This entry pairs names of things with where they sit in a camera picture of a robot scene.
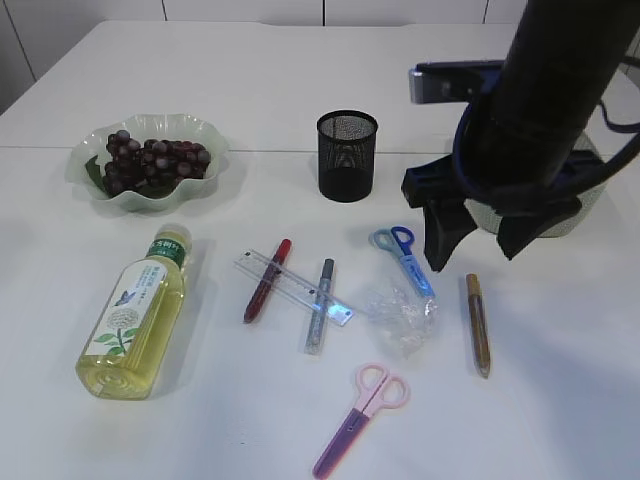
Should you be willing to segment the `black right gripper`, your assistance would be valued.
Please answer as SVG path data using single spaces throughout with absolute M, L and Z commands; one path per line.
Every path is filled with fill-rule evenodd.
M 441 272 L 458 244 L 477 229 L 465 206 L 468 199 L 489 206 L 502 217 L 497 242 L 508 260 L 541 233 L 581 210 L 578 196 L 606 182 L 604 161 L 574 150 L 548 188 L 531 183 L 489 187 L 465 177 L 454 154 L 406 170 L 401 190 L 412 208 L 423 207 L 424 255 Z

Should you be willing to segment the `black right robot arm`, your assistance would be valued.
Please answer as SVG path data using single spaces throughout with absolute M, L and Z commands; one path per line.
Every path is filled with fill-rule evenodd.
M 531 1 L 502 60 L 427 62 L 409 73 L 415 104 L 464 103 L 452 150 L 406 171 L 402 192 L 425 219 L 425 257 L 441 271 L 476 227 L 467 201 L 500 219 L 497 241 L 513 258 L 575 217 L 581 195 L 639 152 L 637 124 L 609 161 L 576 148 L 639 27 L 635 1 Z

